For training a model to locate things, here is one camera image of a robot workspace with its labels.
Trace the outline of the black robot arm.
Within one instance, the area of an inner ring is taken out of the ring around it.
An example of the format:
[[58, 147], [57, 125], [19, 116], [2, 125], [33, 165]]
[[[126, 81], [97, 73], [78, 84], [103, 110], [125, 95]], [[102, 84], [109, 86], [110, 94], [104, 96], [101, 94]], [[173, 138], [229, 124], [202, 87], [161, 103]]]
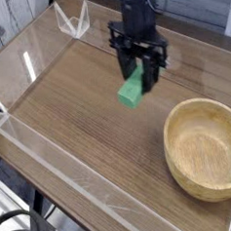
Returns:
[[142, 93], [148, 93], [157, 83], [160, 68], [167, 67], [168, 41], [156, 29], [154, 0], [119, 0], [121, 21], [110, 21], [109, 46], [116, 50], [124, 80], [142, 61]]

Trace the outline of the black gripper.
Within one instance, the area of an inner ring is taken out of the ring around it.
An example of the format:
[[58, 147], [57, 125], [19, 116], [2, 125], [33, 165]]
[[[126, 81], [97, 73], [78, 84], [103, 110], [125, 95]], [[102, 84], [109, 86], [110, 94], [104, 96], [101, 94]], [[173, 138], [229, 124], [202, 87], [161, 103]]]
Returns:
[[142, 60], [142, 87], [149, 93], [159, 79], [159, 66], [167, 64], [167, 41], [156, 29], [155, 0], [119, 0], [121, 21], [110, 21], [109, 44], [116, 50], [124, 80]]

